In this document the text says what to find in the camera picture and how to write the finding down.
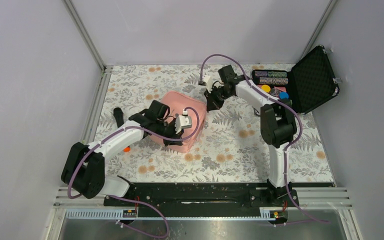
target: yellow cap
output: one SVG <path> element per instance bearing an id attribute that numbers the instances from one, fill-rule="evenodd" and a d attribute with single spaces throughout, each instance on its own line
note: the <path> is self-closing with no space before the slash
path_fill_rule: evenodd
<path id="1" fill-rule="evenodd" d="M 269 92 L 270 92 L 270 87 L 269 87 L 269 85 L 262 85 L 262 86 L 261 86 L 261 89 L 262 89 L 264 92 L 266 92 L 266 93 L 269 93 Z"/>

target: open black case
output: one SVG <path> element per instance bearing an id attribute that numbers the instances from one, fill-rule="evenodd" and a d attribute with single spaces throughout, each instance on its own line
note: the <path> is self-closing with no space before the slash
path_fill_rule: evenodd
<path id="1" fill-rule="evenodd" d="M 252 71 L 252 80 L 259 84 L 256 72 Z M 286 73 L 288 83 L 286 92 L 292 101 L 292 108 L 297 113 L 309 113 L 339 94 L 335 74 L 326 54 L 325 47 L 316 46 L 303 57 L 291 71 L 260 70 L 268 73 Z"/>

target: pink container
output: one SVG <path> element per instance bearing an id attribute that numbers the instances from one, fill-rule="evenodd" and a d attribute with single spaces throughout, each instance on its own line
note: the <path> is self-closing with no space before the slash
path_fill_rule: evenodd
<path id="1" fill-rule="evenodd" d="M 196 139 L 198 138 L 198 136 L 203 130 L 204 121 L 207 114 L 207 106 L 205 105 L 205 103 L 201 101 L 195 100 L 189 96 L 186 96 L 176 91 L 167 92 L 162 98 L 161 102 L 170 107 L 170 111 L 171 111 L 170 115 L 172 116 L 174 116 L 175 114 L 182 115 L 183 109 L 185 109 L 186 107 L 192 107 L 198 112 L 198 115 L 199 115 L 198 131 L 196 131 L 196 133 L 191 138 L 183 141 L 182 146 L 178 146 L 178 145 L 167 146 L 168 148 L 173 149 L 174 151 L 177 151 L 180 153 L 185 154 L 189 152 L 189 150 L 192 148 Z M 192 118 L 192 127 L 188 129 L 184 129 L 184 133 L 182 135 L 183 138 L 189 136 L 197 126 L 197 117 L 195 116 L 195 113 L 191 110 L 188 110 L 187 113 Z M 157 144 L 164 146 L 162 138 L 159 138 L 154 135 L 151 135 L 149 137 Z"/>

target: blue cap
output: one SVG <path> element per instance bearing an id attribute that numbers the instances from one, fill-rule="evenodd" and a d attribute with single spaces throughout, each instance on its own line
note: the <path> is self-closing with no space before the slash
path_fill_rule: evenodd
<path id="1" fill-rule="evenodd" d="M 289 95 L 283 91 L 279 94 L 279 98 L 280 99 L 289 99 Z"/>

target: floral table surface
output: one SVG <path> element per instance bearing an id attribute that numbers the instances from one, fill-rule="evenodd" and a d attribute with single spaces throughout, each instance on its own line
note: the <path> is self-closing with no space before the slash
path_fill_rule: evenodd
<path id="1" fill-rule="evenodd" d="M 290 70 L 292 64 L 244 65 L 252 69 Z M 223 67 L 209 64 L 204 74 L 220 79 Z M 240 70 L 233 66 L 236 73 Z M 120 107 L 125 120 L 177 91 L 206 103 L 199 86 L 200 65 L 114 66 L 100 115 L 95 139 L 117 128 L 112 112 Z M 303 134 L 291 147 L 289 180 L 332 182 L 323 144 L 311 113 L 301 115 Z M 269 176 L 269 148 L 260 135 L 260 118 L 243 99 L 231 97 L 218 111 L 207 113 L 200 138 L 189 153 L 160 146 L 148 137 L 106 162 L 107 175 L 120 175 L 132 182 L 261 182 Z"/>

